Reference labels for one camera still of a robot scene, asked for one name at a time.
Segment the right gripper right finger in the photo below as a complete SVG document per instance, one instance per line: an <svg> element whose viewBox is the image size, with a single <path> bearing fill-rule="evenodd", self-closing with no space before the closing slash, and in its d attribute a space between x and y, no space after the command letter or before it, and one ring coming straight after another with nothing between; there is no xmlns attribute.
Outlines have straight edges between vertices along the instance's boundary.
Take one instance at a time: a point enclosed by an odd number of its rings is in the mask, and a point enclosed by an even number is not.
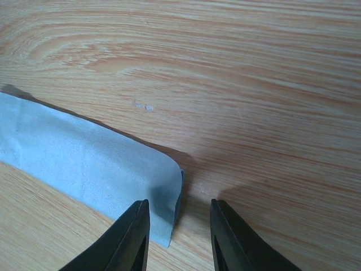
<svg viewBox="0 0 361 271"><path fill-rule="evenodd" d="M300 270L224 200L211 201L210 231L215 270Z"/></svg>

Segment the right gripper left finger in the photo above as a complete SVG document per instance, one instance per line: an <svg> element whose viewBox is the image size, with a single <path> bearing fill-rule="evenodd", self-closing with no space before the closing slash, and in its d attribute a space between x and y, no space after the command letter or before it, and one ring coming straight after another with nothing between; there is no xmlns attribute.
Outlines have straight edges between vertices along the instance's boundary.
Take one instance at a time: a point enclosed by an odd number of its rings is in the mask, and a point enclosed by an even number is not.
<svg viewBox="0 0 361 271"><path fill-rule="evenodd" d="M61 270L146 270L149 201L134 202L90 247Z"/></svg>

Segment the blue cleaning cloth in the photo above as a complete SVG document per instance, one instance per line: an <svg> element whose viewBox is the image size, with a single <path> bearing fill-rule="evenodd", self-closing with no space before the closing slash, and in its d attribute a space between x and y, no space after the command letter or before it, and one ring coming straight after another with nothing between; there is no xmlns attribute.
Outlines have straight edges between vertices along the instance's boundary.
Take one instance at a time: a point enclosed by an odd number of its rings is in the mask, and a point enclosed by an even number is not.
<svg viewBox="0 0 361 271"><path fill-rule="evenodd" d="M147 199L150 239L169 247L183 172L166 154L91 121L2 93L1 161L112 219Z"/></svg>

